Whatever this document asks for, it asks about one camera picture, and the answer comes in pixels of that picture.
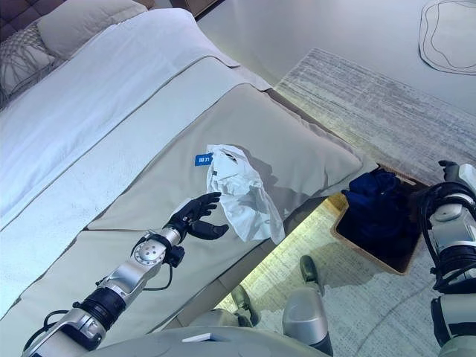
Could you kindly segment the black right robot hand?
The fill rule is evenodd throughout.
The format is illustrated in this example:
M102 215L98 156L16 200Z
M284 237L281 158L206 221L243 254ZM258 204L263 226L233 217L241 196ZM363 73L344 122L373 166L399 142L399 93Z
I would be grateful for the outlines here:
M438 164L443 169L444 182L447 184L444 193L447 195L462 193L464 186L468 191L475 194L475 167L471 164L457 164L453 161L440 160Z

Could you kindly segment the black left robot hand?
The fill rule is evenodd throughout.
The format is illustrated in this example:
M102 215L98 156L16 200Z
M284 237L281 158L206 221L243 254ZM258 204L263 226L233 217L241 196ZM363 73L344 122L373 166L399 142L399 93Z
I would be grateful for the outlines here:
M227 224L213 225L202 221L202 217L210 216L213 213L221 195L220 192L212 192L191 199L170 217L164 227L177 230L181 240L188 234L209 241L219 239L227 233L229 226Z

